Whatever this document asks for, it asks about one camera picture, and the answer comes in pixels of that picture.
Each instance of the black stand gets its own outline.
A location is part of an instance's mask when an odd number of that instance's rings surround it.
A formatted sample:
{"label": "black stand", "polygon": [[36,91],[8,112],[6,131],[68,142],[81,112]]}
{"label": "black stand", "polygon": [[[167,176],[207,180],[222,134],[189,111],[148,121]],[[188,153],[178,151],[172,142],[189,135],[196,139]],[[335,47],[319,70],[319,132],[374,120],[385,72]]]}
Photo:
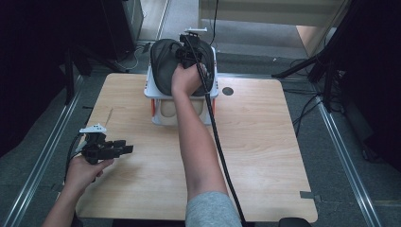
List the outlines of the black stand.
{"label": "black stand", "polygon": [[70,44],[70,47],[65,52],[65,75],[66,75],[66,89],[67,96],[65,99],[65,105],[68,105],[75,94],[74,89],[74,74],[73,74],[73,63],[79,70],[79,73],[85,76],[90,76],[92,72],[92,66],[87,60],[90,57],[97,62],[105,65],[106,67],[113,70],[115,73],[123,73],[117,66],[98,56],[95,52],[86,48],[85,46]]}
{"label": "black stand", "polygon": [[358,12],[361,9],[364,1],[354,0],[351,2],[351,6],[348,9],[348,12],[342,19],[339,27],[336,32],[333,34],[333,37],[327,44],[327,46],[317,55],[312,58],[303,61],[288,70],[280,73],[271,75],[272,78],[284,79],[289,75],[296,73],[297,71],[308,67],[311,64],[315,64],[310,71],[307,78],[310,82],[316,83],[318,82],[324,75],[324,91],[323,91],[323,103],[328,112],[331,112],[330,108],[330,98],[331,98],[331,86],[333,84],[334,75],[336,70],[338,69],[340,62],[340,52],[341,46],[345,41],[345,35],[351,36],[353,34],[352,29],[355,29],[351,26],[352,22],[356,19]]}

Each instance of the hand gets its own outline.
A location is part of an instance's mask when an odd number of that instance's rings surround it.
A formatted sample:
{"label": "hand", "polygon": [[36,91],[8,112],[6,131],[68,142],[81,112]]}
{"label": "hand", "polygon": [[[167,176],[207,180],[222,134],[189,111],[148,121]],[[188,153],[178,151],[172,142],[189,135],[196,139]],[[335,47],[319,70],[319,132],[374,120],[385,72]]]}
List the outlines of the hand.
{"label": "hand", "polygon": [[199,87],[201,87],[201,78],[198,73],[197,65],[194,64],[184,69],[181,64],[178,64],[171,81],[172,95],[191,96]]}
{"label": "hand", "polygon": [[91,165],[86,162],[83,156],[73,158],[68,167],[64,189],[81,196],[94,178],[100,177],[103,174],[103,169],[113,162],[114,159],[111,159],[104,160],[96,165]]}

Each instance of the person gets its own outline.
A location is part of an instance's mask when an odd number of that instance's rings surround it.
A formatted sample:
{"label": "person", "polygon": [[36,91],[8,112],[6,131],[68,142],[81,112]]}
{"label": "person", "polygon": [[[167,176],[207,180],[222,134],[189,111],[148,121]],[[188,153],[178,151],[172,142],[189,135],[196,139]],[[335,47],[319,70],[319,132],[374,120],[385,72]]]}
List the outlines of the person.
{"label": "person", "polygon": [[[187,188],[185,226],[241,226],[228,196],[212,135],[201,122],[190,100],[190,96],[201,86],[197,66],[184,69],[179,64],[171,84]],[[73,159],[65,187],[44,226],[69,226],[60,223],[71,223],[75,205],[86,186],[112,163],[105,160],[91,166],[83,158]]]}

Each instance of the person's left hand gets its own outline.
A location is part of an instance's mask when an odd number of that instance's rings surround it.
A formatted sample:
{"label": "person's left hand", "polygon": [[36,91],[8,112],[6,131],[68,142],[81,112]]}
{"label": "person's left hand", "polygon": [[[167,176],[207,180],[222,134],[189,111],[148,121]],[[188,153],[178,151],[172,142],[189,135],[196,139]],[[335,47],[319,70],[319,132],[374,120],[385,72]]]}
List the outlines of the person's left hand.
{"label": "person's left hand", "polygon": [[72,190],[81,196],[94,178],[100,177],[103,174],[103,169],[113,162],[114,159],[110,159],[91,165],[83,156],[73,158],[68,167],[64,188]]}

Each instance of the gray shirt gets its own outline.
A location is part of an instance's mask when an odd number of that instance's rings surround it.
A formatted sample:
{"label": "gray shirt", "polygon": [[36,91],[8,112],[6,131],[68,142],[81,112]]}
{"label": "gray shirt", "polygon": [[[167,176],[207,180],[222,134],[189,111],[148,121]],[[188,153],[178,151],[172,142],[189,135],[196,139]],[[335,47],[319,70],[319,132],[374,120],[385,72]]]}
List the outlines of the gray shirt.
{"label": "gray shirt", "polygon": [[226,194],[205,192],[191,199],[186,205],[185,226],[241,227],[241,222]]}

